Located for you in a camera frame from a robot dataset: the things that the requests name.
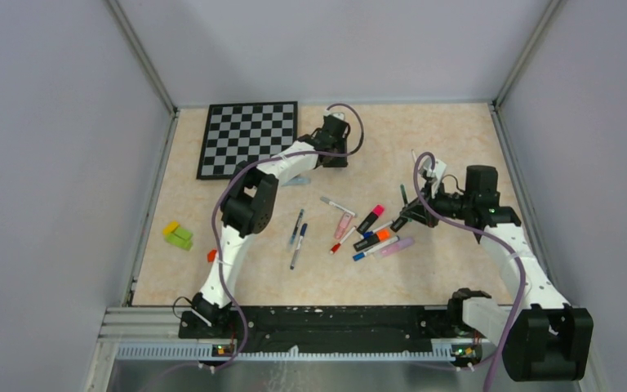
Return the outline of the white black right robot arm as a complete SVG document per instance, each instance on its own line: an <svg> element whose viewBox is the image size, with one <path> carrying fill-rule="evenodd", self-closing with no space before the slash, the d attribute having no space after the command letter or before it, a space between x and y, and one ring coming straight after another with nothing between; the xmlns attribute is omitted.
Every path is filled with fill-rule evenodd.
<svg viewBox="0 0 627 392"><path fill-rule="evenodd" d="M553 285L532 252L517 213L500 205L494 167L467 168L463 193L449 194L442 180L446 165L428 159L417 169L425 180L406 203L400 221L428 227L443 221L472 233L490 256L514 298L504 311L483 294L469 294L446 314L448 330L468 336L477 330L496 345L508 376L517 382L578 381L589 357L594 321Z"/></svg>

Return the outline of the green gel pen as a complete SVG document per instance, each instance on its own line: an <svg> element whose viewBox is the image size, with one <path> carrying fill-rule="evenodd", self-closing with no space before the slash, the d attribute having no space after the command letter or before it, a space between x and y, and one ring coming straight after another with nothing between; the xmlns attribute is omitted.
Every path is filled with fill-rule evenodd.
<svg viewBox="0 0 627 392"><path fill-rule="evenodd" d="M402 206L403 208L405 208L409 205L410 201L408 200L407 189L404 184L400 185L400 190L401 190L401 196L402 196Z"/></svg>

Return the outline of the light blue correction tape pen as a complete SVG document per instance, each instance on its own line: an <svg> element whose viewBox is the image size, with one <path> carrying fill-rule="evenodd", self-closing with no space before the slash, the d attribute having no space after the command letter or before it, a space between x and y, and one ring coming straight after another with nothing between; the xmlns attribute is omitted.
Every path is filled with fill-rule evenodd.
<svg viewBox="0 0 627 392"><path fill-rule="evenodd" d="M296 176L294 178L292 178L291 180L282 183L282 187L286 187L286 186L301 186L301 185L308 185L311 183L311 179L306 177L306 176Z"/></svg>

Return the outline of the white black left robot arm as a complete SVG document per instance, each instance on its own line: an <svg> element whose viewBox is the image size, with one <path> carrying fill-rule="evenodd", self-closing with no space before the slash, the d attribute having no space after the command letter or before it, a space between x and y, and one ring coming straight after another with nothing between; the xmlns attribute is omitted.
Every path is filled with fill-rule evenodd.
<svg viewBox="0 0 627 392"><path fill-rule="evenodd" d="M327 113L314 133L299 137L270 158L241 163L219 198L220 226L215 260L201 289L191 300L191 313L209 337L229 327L229 310L238 274L251 244L269 224L280 184L317 167L329 167L346 156L349 124L341 112Z"/></svg>

